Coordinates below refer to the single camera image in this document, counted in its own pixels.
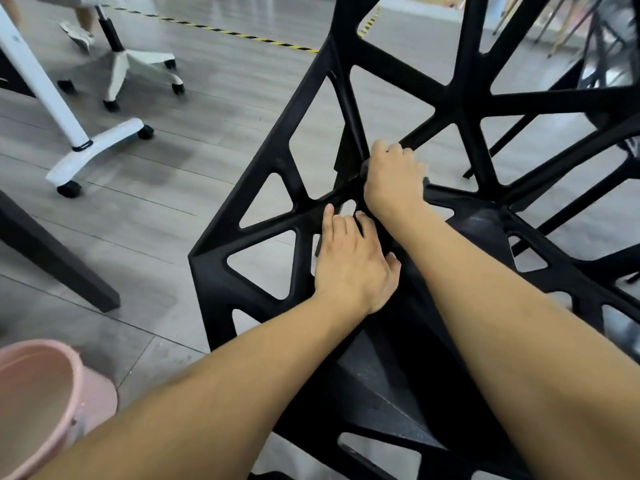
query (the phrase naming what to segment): person's right arm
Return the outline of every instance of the person's right arm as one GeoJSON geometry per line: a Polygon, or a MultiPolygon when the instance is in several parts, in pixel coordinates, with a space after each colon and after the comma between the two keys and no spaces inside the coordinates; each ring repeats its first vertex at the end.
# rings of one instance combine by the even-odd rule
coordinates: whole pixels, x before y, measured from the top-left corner
{"type": "Polygon", "coordinates": [[[535,478],[640,479],[640,367],[422,199],[411,150],[374,144],[365,201],[418,266],[535,478]]]}

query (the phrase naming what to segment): white shoe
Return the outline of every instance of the white shoe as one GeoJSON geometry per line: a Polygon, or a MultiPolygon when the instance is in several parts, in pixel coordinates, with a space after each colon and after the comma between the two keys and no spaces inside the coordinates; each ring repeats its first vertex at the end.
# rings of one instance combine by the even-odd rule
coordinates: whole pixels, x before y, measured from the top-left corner
{"type": "Polygon", "coordinates": [[[69,35],[71,40],[78,44],[78,47],[84,50],[87,54],[89,53],[93,46],[93,42],[95,41],[91,32],[87,32],[80,27],[74,27],[69,22],[61,22],[60,28],[69,35]]]}

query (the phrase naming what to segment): hand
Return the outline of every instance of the hand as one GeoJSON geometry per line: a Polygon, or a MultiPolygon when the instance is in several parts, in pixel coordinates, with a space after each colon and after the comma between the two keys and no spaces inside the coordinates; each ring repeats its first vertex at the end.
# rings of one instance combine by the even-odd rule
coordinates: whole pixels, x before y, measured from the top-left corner
{"type": "Polygon", "coordinates": [[[356,218],[324,208],[322,247],[316,265],[316,295],[324,296],[358,319],[377,312],[398,286],[400,261],[382,255],[376,225],[364,212],[356,218]]]}
{"type": "Polygon", "coordinates": [[[413,159],[410,148],[403,150],[394,143],[389,146],[381,139],[374,142],[369,160],[367,182],[364,185],[364,201],[382,225],[394,234],[394,228],[420,206],[422,198],[424,164],[413,159]]]}

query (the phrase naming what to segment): person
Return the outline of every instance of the person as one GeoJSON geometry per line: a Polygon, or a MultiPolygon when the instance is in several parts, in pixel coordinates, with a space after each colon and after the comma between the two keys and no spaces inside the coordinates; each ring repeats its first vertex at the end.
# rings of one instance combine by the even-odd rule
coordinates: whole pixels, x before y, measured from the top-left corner
{"type": "MultiPolygon", "coordinates": [[[[364,199],[418,266],[473,379],[537,479],[640,478],[640,368],[422,199],[424,167],[373,145],[364,199]]],[[[325,357],[396,289],[371,218],[324,210],[311,298],[217,348],[34,480],[246,479],[325,357]]]]}
{"type": "MultiPolygon", "coordinates": [[[[16,4],[15,0],[0,0],[0,5],[4,8],[11,21],[20,29],[22,23],[22,15],[20,14],[20,8],[16,4]]],[[[76,19],[79,27],[73,26],[69,22],[60,22],[60,28],[73,40],[85,53],[89,53],[93,46],[94,38],[92,34],[93,23],[95,17],[93,15],[92,7],[75,8],[76,19]]]]}

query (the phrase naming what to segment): person's left hand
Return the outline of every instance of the person's left hand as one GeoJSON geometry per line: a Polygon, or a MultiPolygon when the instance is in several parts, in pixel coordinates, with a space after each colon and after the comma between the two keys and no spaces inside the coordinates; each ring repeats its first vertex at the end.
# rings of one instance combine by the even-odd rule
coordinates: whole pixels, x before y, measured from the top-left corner
{"type": "Polygon", "coordinates": [[[316,295],[332,300],[359,318],[377,312],[398,286],[400,261],[382,254],[376,225],[364,212],[356,218],[324,209],[322,247],[316,265],[316,295]]]}

